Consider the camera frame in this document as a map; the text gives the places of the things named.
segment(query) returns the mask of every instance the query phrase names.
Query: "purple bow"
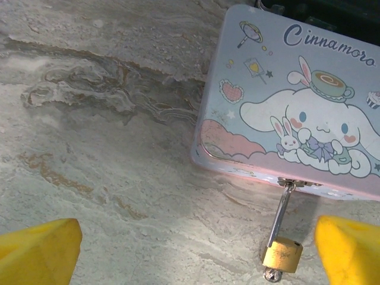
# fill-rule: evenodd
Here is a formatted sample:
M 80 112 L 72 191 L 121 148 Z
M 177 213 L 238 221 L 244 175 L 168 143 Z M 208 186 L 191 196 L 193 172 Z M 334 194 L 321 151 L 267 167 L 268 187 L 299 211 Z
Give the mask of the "purple bow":
M 332 159 L 334 155 L 334 149 L 331 142 L 327 142 L 327 143 L 319 142 L 313 137 L 310 137 L 308 142 L 309 142 L 310 148 L 313 150 L 312 154 L 317 156 L 319 161 L 322 160 L 322 157 L 325 159 L 325 162 Z

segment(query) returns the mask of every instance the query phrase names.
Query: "dark object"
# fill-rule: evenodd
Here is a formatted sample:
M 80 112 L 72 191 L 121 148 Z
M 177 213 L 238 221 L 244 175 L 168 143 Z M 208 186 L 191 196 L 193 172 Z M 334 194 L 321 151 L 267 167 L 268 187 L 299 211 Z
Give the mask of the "dark object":
M 380 46 L 380 0 L 256 0 L 255 6 Z

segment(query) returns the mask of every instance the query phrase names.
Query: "cupcake illustration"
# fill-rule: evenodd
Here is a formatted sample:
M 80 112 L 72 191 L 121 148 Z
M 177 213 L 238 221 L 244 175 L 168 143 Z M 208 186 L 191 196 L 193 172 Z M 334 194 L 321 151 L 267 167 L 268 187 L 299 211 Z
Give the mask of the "cupcake illustration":
M 380 106 L 380 91 L 369 92 L 367 97 L 367 104 L 373 109 Z

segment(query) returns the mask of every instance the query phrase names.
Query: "pastel blue tin box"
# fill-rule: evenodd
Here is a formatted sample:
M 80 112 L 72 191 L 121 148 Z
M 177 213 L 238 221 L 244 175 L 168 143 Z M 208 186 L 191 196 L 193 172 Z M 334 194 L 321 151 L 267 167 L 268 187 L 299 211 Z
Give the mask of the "pastel blue tin box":
M 339 200 L 380 200 L 380 47 L 247 5 L 210 65 L 192 160 Z

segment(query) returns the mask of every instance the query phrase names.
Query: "teacup hat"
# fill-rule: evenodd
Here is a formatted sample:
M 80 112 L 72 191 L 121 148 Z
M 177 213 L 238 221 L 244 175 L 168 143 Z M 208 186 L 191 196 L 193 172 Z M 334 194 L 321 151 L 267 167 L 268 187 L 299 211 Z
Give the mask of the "teacup hat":
M 290 83 L 301 82 L 310 87 L 315 94 L 336 103 L 344 103 L 347 99 L 354 97 L 354 90 L 346 86 L 342 79 L 321 70 L 310 72 L 309 65 L 302 56 L 299 57 L 299 63 L 303 74 L 292 71 L 288 75 Z

